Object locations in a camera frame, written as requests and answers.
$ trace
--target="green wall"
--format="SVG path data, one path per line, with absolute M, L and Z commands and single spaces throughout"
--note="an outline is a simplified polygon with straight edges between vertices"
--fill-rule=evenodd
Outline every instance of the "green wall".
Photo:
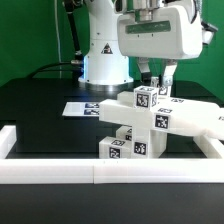
M 67 17 L 58 0 L 59 29 L 63 61 L 73 58 Z M 179 62 L 175 79 L 200 83 L 224 100 L 224 1 L 204 0 L 203 19 L 219 28 L 212 44 L 204 47 L 199 59 Z M 0 85 L 25 77 L 36 68 L 58 61 L 54 20 L 54 1 L 2 0 L 0 6 Z M 75 12 L 84 53 L 89 49 L 88 12 Z M 151 62 L 154 74 L 161 71 L 160 61 Z M 130 59 L 130 75 L 139 78 L 135 59 Z

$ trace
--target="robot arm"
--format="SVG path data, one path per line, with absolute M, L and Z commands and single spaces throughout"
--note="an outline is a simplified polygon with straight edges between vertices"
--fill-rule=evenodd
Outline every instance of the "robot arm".
M 116 0 L 118 41 L 123 55 L 145 58 L 138 63 L 145 79 L 147 58 L 165 59 L 162 86 L 171 86 L 177 60 L 199 57 L 217 28 L 201 23 L 195 0 Z

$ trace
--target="black tabletop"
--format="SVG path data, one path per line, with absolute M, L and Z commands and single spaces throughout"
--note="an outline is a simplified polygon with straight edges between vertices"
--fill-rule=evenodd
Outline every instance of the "black tabletop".
M 116 94 L 79 89 L 69 79 L 10 81 L 0 88 L 0 125 L 17 126 L 8 158 L 98 158 L 98 142 L 118 126 L 65 119 L 62 112 L 68 101 L 100 102 Z M 172 95 L 223 105 L 192 82 L 176 82 Z M 162 157 L 204 155 L 191 138 L 169 135 Z M 0 223 L 222 223 L 223 195 L 223 184 L 209 183 L 0 185 Z

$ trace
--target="white border rail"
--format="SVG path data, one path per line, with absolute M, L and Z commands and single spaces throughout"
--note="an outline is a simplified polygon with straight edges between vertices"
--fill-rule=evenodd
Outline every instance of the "white border rail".
M 0 131 L 0 183 L 224 183 L 224 146 L 203 137 L 195 141 L 212 159 L 6 159 L 16 127 L 5 126 Z

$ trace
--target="warning label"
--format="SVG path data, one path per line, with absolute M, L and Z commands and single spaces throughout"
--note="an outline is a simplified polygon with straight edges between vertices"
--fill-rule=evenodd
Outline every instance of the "warning label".
M 109 44 L 106 44 L 106 46 L 102 50 L 101 54 L 113 54 Z

